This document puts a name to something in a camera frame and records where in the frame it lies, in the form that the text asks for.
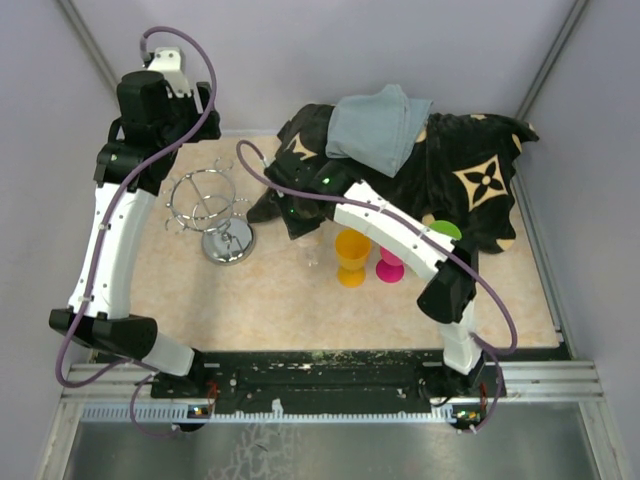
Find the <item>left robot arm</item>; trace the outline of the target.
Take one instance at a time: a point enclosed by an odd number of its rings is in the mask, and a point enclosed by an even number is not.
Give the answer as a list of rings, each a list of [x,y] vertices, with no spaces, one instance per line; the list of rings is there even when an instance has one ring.
[[[66,307],[49,316],[50,328],[64,337],[56,378],[74,385],[60,365],[77,344],[173,376],[174,387],[194,397],[208,384],[197,351],[162,334],[155,319],[132,314],[130,295],[142,233],[178,149],[221,136],[214,84],[188,89],[168,74],[139,70],[122,77],[116,95],[120,115],[97,155],[83,267]]]

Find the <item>orange wine glass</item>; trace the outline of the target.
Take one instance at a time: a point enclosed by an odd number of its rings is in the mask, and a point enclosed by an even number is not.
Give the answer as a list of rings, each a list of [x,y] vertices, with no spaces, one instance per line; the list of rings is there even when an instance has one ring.
[[[366,279],[366,264],[371,251],[371,241],[353,229],[341,231],[334,242],[338,261],[337,278],[347,288],[361,286]]]

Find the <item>clear wine glass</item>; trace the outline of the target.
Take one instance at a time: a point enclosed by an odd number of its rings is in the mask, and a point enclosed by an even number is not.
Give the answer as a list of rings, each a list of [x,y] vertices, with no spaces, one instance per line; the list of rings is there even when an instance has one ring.
[[[319,264],[322,250],[323,234],[320,229],[307,233],[294,241],[297,247],[297,257],[300,265],[315,267]]]

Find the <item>pink wine glass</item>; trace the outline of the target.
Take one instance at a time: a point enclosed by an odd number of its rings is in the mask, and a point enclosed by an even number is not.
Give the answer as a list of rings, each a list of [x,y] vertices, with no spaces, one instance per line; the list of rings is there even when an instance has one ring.
[[[376,264],[377,277],[389,284],[401,281],[405,274],[404,263],[390,251],[379,247],[380,259]]]

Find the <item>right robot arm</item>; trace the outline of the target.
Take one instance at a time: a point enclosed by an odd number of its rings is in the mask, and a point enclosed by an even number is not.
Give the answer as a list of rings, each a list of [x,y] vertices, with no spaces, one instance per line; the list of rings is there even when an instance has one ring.
[[[274,160],[265,176],[278,186],[283,218],[297,231],[332,220],[368,237],[425,282],[417,306],[438,324],[448,387],[461,396],[473,393],[484,367],[472,338],[477,248],[422,226],[340,162],[313,167],[296,158]]]

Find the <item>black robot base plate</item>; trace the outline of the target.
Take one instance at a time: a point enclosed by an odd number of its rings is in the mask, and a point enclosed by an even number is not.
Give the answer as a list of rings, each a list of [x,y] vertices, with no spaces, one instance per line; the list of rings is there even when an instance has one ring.
[[[211,400],[220,414],[428,413],[439,398],[494,393],[496,366],[482,358],[470,374],[445,366],[439,350],[205,352],[185,377],[159,374],[155,399]]]

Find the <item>green wine glass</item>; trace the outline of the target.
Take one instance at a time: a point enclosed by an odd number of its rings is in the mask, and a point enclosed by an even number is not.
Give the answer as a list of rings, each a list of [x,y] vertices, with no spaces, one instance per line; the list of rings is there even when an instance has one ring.
[[[407,265],[419,278],[430,280],[448,260],[447,253],[453,252],[454,242],[461,238],[461,231],[453,223],[425,215],[419,233],[410,241]]]

